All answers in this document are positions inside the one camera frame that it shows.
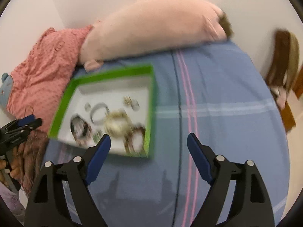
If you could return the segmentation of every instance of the stuffed animal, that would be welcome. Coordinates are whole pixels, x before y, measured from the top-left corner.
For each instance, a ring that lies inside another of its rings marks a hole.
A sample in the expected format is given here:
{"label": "stuffed animal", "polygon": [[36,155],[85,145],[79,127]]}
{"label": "stuffed animal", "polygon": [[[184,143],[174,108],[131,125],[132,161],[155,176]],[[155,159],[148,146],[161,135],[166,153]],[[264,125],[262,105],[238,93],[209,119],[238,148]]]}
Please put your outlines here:
{"label": "stuffed animal", "polygon": [[224,12],[205,0],[138,0],[93,25],[80,50],[86,70],[104,60],[225,40]]}

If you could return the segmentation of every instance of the wooden door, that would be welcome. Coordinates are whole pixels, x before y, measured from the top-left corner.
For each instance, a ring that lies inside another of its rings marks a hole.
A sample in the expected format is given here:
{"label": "wooden door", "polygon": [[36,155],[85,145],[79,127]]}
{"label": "wooden door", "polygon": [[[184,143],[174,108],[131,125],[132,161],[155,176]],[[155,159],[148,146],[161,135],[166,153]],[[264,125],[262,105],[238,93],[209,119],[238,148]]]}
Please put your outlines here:
{"label": "wooden door", "polygon": [[294,84],[293,91],[299,98],[303,94],[303,67],[301,68],[298,78]]}

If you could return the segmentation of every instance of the pink stripe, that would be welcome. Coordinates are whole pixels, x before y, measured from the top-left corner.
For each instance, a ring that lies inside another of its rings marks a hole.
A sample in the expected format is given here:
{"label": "pink stripe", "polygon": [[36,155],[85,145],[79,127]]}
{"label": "pink stripe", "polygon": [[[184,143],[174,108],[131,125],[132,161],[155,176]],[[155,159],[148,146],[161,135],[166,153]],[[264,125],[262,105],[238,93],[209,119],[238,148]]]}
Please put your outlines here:
{"label": "pink stripe", "polygon": [[[187,87],[185,84],[185,75],[183,71],[183,67],[181,64],[180,57],[177,52],[177,57],[178,57],[178,63],[181,69],[181,77],[182,77],[182,82],[183,82],[183,88],[185,91],[185,97],[186,97],[186,106],[187,106],[187,120],[188,120],[188,132],[191,132],[191,118],[190,118],[190,102],[189,102],[189,95],[187,92]],[[191,187],[191,167],[192,167],[192,158],[191,155],[189,154],[188,158],[188,177],[187,177],[187,192],[186,192],[186,201],[185,201],[185,208],[184,208],[184,215],[183,215],[183,221],[182,221],[182,227],[185,227],[186,224],[186,218],[187,218],[187,211],[188,211],[188,206],[189,206],[189,196],[190,196],[190,187]]]}
{"label": "pink stripe", "polygon": [[[185,60],[184,60],[182,52],[179,51],[179,53],[180,53],[182,63],[183,63],[184,68],[185,68],[187,81],[188,81],[188,86],[189,86],[189,90],[190,90],[190,93],[191,93],[191,101],[192,101],[192,104],[193,104],[193,116],[194,116],[194,130],[195,130],[195,134],[196,134],[197,138],[199,138],[196,101],[194,99],[194,93],[193,93],[192,88],[191,88],[191,81],[190,81],[187,65],[185,64]],[[197,204],[198,182],[199,182],[199,172],[198,172],[198,169],[196,168],[195,184],[194,184],[194,199],[193,199],[193,205],[192,205],[192,209],[191,209],[190,223],[193,222],[194,217],[195,217],[194,213],[195,213],[196,204]]]}

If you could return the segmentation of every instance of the light blue sheet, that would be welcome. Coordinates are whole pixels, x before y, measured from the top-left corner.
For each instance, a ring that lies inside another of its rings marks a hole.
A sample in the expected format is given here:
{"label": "light blue sheet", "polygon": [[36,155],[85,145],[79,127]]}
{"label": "light blue sheet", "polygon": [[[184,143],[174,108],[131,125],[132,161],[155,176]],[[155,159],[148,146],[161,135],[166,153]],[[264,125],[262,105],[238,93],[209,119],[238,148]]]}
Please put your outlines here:
{"label": "light blue sheet", "polygon": [[[277,224],[288,191],[287,140],[275,102],[249,56],[228,41],[115,60],[100,71],[140,63],[154,66],[158,87],[154,156],[107,157],[89,191],[108,226],[190,225],[209,190],[189,160],[186,138],[190,132],[229,161],[255,161]],[[79,69],[75,77],[83,74],[84,69]],[[67,162],[83,153],[52,140],[45,161]],[[67,185],[65,189],[72,218],[77,221]],[[234,182],[219,222],[228,215],[233,190]]]}

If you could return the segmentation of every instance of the silver bangle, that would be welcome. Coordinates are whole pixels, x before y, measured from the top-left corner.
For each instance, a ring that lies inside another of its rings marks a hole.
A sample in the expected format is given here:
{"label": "silver bangle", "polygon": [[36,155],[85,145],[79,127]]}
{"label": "silver bangle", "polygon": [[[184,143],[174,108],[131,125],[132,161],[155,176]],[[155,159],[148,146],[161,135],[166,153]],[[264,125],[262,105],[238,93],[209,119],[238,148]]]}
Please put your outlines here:
{"label": "silver bangle", "polygon": [[93,120],[93,115],[94,113],[101,109],[101,108],[105,108],[106,109],[106,113],[105,114],[109,114],[109,108],[108,106],[104,103],[104,102],[101,102],[101,103],[98,103],[96,104],[92,109],[91,109],[91,113],[90,113],[90,118],[91,118],[91,122],[94,124],[94,125],[101,125],[104,123],[104,120],[106,118],[106,116],[100,120]]}

